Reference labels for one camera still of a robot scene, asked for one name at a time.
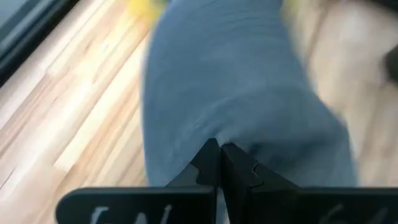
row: yellow object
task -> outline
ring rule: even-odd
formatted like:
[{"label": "yellow object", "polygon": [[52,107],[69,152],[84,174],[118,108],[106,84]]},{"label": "yellow object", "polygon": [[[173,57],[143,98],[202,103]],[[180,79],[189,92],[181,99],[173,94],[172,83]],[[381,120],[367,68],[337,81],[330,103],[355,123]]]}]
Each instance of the yellow object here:
[{"label": "yellow object", "polygon": [[284,0],[282,14],[285,19],[293,18],[299,11],[302,0]]},{"label": "yellow object", "polygon": [[129,0],[129,10],[151,24],[159,20],[166,7],[165,0]]}]

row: wooden floor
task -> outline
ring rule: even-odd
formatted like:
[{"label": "wooden floor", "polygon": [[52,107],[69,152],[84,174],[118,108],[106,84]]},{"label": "wooden floor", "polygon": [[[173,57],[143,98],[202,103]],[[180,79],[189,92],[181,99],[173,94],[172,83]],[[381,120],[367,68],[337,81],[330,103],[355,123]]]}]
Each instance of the wooden floor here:
[{"label": "wooden floor", "polygon": [[[359,1],[313,1],[291,22],[297,52],[347,123],[363,184],[398,186],[398,88],[381,66],[398,18]],[[81,0],[0,89],[0,223],[54,223],[56,202],[78,187],[146,184],[149,32],[125,0]]]}]

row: white lettering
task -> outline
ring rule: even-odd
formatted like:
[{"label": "white lettering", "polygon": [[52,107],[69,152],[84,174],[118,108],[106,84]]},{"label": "white lettering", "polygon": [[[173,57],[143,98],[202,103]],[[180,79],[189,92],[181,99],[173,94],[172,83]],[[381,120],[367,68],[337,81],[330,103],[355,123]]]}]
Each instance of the white lettering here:
[{"label": "white lettering", "polygon": [[382,224],[384,219],[386,219],[388,212],[388,208],[380,209],[372,218],[372,220],[368,221],[368,224]]},{"label": "white lettering", "polygon": [[134,222],[134,224],[147,224],[147,217],[145,216],[144,213],[140,212],[138,213],[138,216],[136,218],[136,221]]},{"label": "white lettering", "polygon": [[164,208],[164,213],[163,213],[162,220],[160,221],[160,224],[167,224],[167,220],[169,219],[169,215],[170,215],[170,211],[171,210],[172,210],[172,206],[171,205],[167,205]]},{"label": "white lettering", "polygon": [[108,210],[109,210],[109,207],[96,207],[94,209],[93,214],[91,214],[90,224],[96,224],[98,222],[98,220],[100,219],[101,213],[106,212]]},{"label": "white lettering", "polygon": [[335,215],[336,213],[342,211],[344,209],[344,206],[342,204],[338,204],[335,207],[333,207],[325,217],[322,217],[319,224],[348,224],[342,220],[339,220],[337,222],[330,222],[329,219]]}]

